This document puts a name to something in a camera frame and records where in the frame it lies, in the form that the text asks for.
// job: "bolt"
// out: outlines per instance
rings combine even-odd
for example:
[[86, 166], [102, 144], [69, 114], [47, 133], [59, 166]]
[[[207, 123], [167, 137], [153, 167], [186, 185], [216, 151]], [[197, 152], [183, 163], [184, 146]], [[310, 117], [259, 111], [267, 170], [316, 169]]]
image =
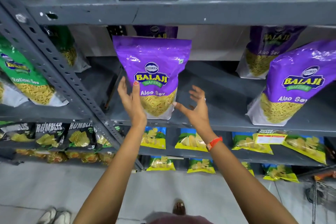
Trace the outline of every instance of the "bolt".
[[16, 14], [15, 17], [19, 22], [27, 23], [27, 17], [26, 16], [24, 16], [22, 14]]

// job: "shopping cart wheel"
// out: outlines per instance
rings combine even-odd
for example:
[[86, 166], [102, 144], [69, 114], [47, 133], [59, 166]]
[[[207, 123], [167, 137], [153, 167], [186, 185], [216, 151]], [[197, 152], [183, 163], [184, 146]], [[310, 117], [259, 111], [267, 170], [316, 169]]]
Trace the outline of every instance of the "shopping cart wheel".
[[[314, 186], [312, 186], [311, 188], [305, 189], [305, 194], [306, 194], [307, 200], [310, 203], [313, 203], [314, 202]], [[322, 203], [323, 196], [324, 196], [323, 192], [320, 190], [317, 190], [317, 201], [316, 201], [317, 205], [320, 205]]]

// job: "red bracelet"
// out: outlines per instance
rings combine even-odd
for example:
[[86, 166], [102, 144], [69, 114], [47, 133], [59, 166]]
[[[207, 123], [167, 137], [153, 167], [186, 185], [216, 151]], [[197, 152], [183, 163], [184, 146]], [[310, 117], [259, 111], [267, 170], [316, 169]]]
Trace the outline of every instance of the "red bracelet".
[[208, 151], [210, 151], [212, 147], [214, 147], [219, 141], [223, 141], [223, 138], [221, 136], [213, 139], [210, 143], [208, 143], [206, 145]]

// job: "price tag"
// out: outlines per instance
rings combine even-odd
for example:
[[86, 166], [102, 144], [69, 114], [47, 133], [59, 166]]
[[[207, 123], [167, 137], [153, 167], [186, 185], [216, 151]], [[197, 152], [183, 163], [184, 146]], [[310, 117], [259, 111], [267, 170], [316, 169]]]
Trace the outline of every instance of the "price tag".
[[259, 129], [255, 140], [258, 144], [283, 144], [290, 131]]

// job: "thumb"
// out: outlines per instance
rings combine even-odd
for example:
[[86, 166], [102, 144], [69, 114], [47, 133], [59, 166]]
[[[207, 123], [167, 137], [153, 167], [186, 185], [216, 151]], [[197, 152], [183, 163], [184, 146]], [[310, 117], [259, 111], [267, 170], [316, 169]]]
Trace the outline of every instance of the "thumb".
[[188, 114], [191, 110], [189, 110], [183, 104], [180, 104], [180, 103], [177, 103], [177, 102], [173, 102], [172, 105], [175, 106], [176, 109], [180, 110], [185, 116], [188, 117]]
[[138, 81], [134, 81], [132, 88], [133, 101], [140, 103], [140, 84]]

